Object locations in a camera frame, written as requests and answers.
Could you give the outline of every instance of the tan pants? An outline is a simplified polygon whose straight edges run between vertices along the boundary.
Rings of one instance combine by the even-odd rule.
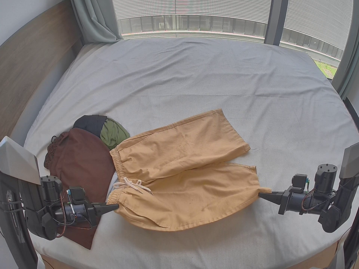
[[[108,204],[151,230],[217,221],[271,192],[260,187],[255,166],[226,163],[249,150],[221,109],[138,134],[110,152],[120,188]]]

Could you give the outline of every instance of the headboard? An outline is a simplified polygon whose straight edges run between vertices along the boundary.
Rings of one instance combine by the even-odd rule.
[[[0,141],[11,135],[35,90],[80,38],[71,2],[64,0],[0,46]]]

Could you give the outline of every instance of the green cloth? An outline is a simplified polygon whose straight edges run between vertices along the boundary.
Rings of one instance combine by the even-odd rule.
[[[118,122],[110,118],[105,120],[100,138],[110,150],[129,137],[130,134]]]

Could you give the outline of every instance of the white drawstring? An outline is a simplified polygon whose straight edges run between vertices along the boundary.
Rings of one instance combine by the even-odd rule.
[[[124,177],[123,180],[124,180],[125,182],[115,182],[115,183],[113,184],[114,189],[124,188],[124,187],[126,187],[126,186],[129,186],[129,187],[132,187],[132,188],[135,189],[135,190],[138,190],[138,188],[137,188],[137,186],[138,186],[138,187],[144,189],[145,191],[148,191],[149,193],[151,193],[151,194],[153,195],[152,191],[151,191],[148,187],[141,185],[141,183],[142,183],[141,180],[137,180],[136,183],[133,183],[132,181],[128,180],[127,177]]]

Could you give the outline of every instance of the bed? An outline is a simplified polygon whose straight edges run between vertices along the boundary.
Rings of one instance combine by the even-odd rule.
[[[330,82],[304,52],[205,38],[130,39],[85,45],[47,98],[25,148],[40,174],[53,135],[84,114],[104,114],[133,136],[222,108],[249,143],[234,161],[256,165],[261,186],[285,190],[296,173],[314,182],[322,163],[341,166],[357,128]],[[359,196],[353,208],[359,205]],[[278,215],[258,200],[220,221],[181,232],[155,232],[105,214],[87,250],[64,237],[31,234],[35,249],[75,268],[287,268],[335,243],[310,214]]]

